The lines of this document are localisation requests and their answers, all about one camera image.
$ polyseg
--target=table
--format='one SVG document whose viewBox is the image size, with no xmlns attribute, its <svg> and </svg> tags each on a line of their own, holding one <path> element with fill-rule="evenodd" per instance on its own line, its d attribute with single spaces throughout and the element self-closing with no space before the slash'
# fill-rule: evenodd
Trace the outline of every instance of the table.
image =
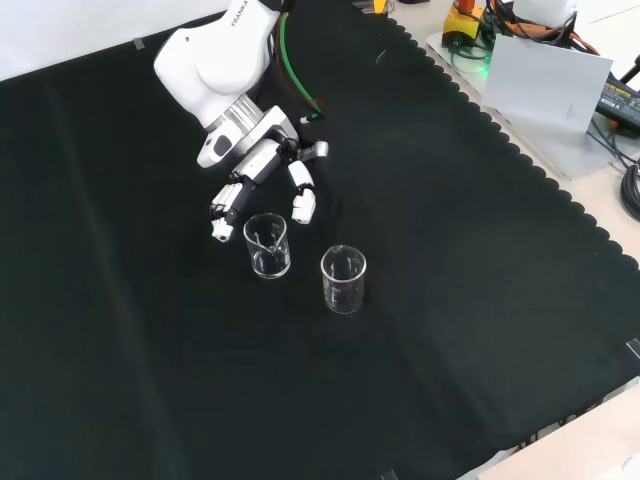
<svg viewBox="0 0 640 480">
<path fill-rule="evenodd" d="M 435 32 L 442 30 L 444 17 L 451 6 L 448 0 L 431 0 L 425 4 L 405 5 L 395 2 L 395 11 L 390 17 L 404 26 L 414 39 L 427 50 L 447 74 L 455 79 L 472 101 L 479 102 L 480 98 L 473 88 L 470 88 L 460 76 L 435 52 L 426 46 L 426 39 Z M 635 31 L 640 21 L 640 2 L 624 0 L 604 5 L 602 2 L 581 2 L 579 7 L 577 31 L 599 49 L 604 56 L 614 59 L 613 72 L 621 75 L 626 72 L 633 60 L 640 54 L 635 51 L 635 45 L 625 43 L 626 38 Z M 640 77 L 636 77 L 630 85 L 640 88 Z M 611 235 L 611 240 L 622 247 L 625 254 L 640 261 L 640 224 L 631 218 L 620 202 L 619 190 L 622 173 L 616 167 L 605 167 L 585 177 L 569 179 L 557 173 L 540 152 L 531 148 L 517 131 L 492 109 L 487 111 L 493 120 L 500 124 L 511 142 L 518 145 L 521 151 L 543 168 L 549 178 L 558 182 L 560 188 L 570 193 L 575 202 L 584 206 L 586 213 L 592 215 L 598 226 L 604 228 Z M 602 150 L 603 156 L 609 154 Z"/>
<path fill-rule="evenodd" d="M 640 454 L 640 386 L 481 473 L 478 480 L 604 480 Z"/>
<path fill-rule="evenodd" d="M 0 86 L 7 478 L 454 478 L 630 378 L 635 264 L 385 19 L 290 20 L 332 160 L 275 283 L 210 239 L 230 169 L 193 161 L 202 129 L 152 68 L 166 35 Z M 274 70 L 260 102 L 304 108 Z M 287 214 L 280 173 L 247 217 Z M 358 318 L 324 306 L 336 243 L 369 261 Z"/>
</svg>

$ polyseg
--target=white paper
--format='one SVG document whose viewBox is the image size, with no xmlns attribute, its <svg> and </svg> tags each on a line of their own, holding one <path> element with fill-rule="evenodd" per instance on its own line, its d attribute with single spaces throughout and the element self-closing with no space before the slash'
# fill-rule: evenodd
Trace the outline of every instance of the white paper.
<svg viewBox="0 0 640 480">
<path fill-rule="evenodd" d="M 498 35 L 482 105 L 503 115 L 585 132 L 612 60 Z"/>
</svg>

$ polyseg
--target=robotic hand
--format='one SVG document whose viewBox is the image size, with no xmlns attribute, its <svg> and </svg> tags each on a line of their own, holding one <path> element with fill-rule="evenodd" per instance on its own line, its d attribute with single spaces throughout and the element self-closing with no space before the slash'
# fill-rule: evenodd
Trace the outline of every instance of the robotic hand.
<svg viewBox="0 0 640 480">
<path fill-rule="evenodd" d="M 213 236 L 221 242 L 231 237 L 251 191 L 283 162 L 297 188 L 292 218 L 308 224 L 315 211 L 314 184 L 303 162 L 326 157 L 328 144 L 301 150 L 282 110 L 262 112 L 246 95 L 269 64 L 268 38 L 284 1 L 232 0 L 218 21 L 177 30 L 155 60 L 169 93 L 209 132 L 198 155 L 200 166 L 229 157 L 239 161 L 210 208 Z"/>
</svg>

